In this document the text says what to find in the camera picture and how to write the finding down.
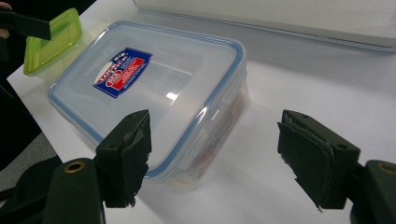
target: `dark background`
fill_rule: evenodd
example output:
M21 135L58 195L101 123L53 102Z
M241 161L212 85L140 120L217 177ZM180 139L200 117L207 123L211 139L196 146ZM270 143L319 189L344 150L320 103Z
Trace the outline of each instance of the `dark background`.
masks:
M74 7L84 12L95 0L6 0L12 10L50 21ZM9 61L0 62L0 171L7 167L40 133L7 77L23 64L26 36L10 31L7 41Z

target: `clamp jaw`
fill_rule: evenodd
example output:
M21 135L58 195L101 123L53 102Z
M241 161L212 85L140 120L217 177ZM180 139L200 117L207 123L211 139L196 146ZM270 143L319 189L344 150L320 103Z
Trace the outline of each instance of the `clamp jaw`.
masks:
M149 112L126 116L93 160L58 158L29 168L0 208L0 223L106 223L106 207L134 206L149 166Z
M277 151L320 209L354 205L353 224L396 223L396 164L358 163L361 150L311 117L284 110Z

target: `white table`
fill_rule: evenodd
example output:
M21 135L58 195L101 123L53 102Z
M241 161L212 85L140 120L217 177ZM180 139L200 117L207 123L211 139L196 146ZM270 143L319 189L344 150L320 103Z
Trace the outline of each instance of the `white table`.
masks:
M198 189L144 183L135 208L106 209L107 223L349 223L351 202L320 213L277 153L283 109L360 147L361 164L396 162L396 54L140 12L130 0L97 0L81 15L91 36L119 20L238 39L247 48L250 104ZM8 81L63 161L94 156L88 138L50 105L42 79L19 68Z

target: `blue container lid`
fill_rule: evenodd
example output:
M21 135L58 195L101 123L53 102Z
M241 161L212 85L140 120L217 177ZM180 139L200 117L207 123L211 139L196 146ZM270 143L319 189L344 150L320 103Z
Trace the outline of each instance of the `blue container lid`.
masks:
M64 71L49 100L96 145L126 115L148 109L152 178L199 137L205 112L245 66L237 41L118 21Z

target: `red and blue label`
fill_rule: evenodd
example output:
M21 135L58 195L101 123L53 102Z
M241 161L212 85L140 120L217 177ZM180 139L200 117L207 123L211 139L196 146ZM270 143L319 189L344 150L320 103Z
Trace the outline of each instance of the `red and blue label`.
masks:
M137 49L122 50L104 66L93 86L114 98L119 97L143 74L151 56Z

